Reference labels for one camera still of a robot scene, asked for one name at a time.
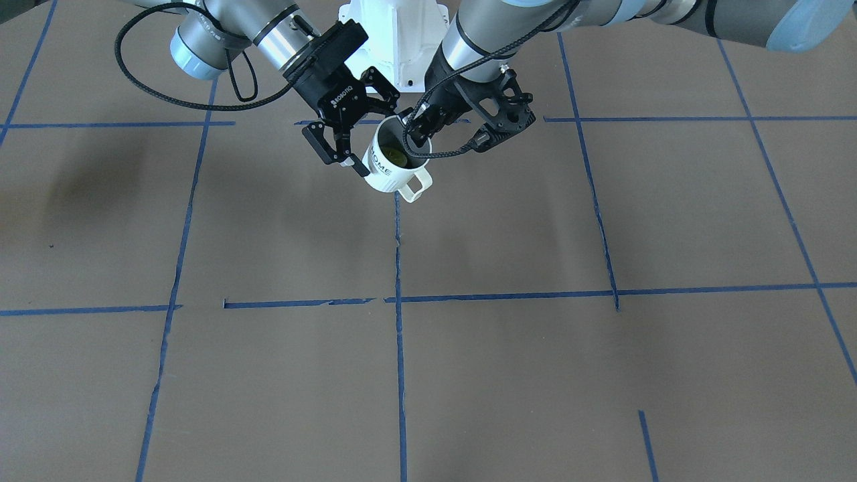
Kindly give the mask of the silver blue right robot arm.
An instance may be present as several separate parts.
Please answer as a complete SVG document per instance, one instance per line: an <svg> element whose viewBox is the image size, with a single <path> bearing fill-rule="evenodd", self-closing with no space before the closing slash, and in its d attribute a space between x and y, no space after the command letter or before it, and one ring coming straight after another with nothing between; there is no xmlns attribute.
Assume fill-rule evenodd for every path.
<svg viewBox="0 0 857 482"><path fill-rule="evenodd" d="M347 60L368 40L352 19L319 31L294 1L139 1L138 13L117 34L115 57L126 77L160 100L209 112L240 112L265 106L294 90L315 112L317 120L304 137L325 164L353 167L361 177L370 171L352 152L351 131L368 113L391 116L399 91L374 67L356 77ZM193 78L214 80L232 70L232 62L257 47L287 85L268 98L241 97L238 106L208 106L162 94L131 76L122 57L122 42L139 21L166 10L184 16L169 51L175 64Z"/></svg>

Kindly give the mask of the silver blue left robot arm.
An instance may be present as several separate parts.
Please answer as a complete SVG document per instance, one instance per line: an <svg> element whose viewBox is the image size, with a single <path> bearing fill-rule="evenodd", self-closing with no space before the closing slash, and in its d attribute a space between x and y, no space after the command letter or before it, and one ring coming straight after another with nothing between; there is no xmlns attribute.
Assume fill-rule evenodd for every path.
<svg viewBox="0 0 857 482"><path fill-rule="evenodd" d="M508 66L541 33L610 27L635 19L772 52L819 46L855 13L853 1L463 1L429 64L426 92L404 112L405 135L423 146L465 113L484 123L465 146L484 152L528 128L532 95Z"/></svg>

